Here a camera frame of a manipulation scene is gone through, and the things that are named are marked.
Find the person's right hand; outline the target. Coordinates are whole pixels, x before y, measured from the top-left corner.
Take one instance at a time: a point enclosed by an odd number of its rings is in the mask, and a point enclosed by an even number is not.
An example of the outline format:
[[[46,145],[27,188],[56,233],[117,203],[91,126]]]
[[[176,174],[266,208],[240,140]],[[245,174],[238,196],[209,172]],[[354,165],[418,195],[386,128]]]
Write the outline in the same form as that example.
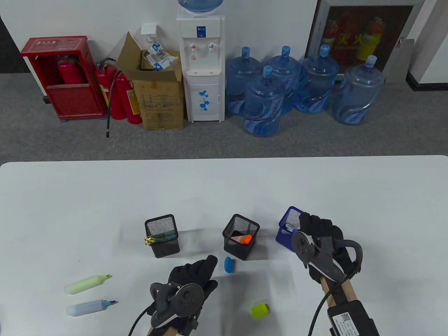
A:
[[[343,283],[360,272],[361,246],[345,240],[341,229],[331,220],[304,212],[299,221],[300,228],[293,234],[292,244],[313,280]]]

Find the person's left hand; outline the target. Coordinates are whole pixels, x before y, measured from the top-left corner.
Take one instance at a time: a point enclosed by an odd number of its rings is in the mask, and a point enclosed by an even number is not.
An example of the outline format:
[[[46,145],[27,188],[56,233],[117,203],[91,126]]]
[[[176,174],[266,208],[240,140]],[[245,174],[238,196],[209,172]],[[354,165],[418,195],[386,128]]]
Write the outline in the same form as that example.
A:
[[[217,266],[216,256],[175,267],[167,283],[152,283],[150,294],[153,303],[147,309],[151,316],[149,336],[177,335],[188,336],[198,327],[198,317],[208,296],[217,288],[212,280]]]

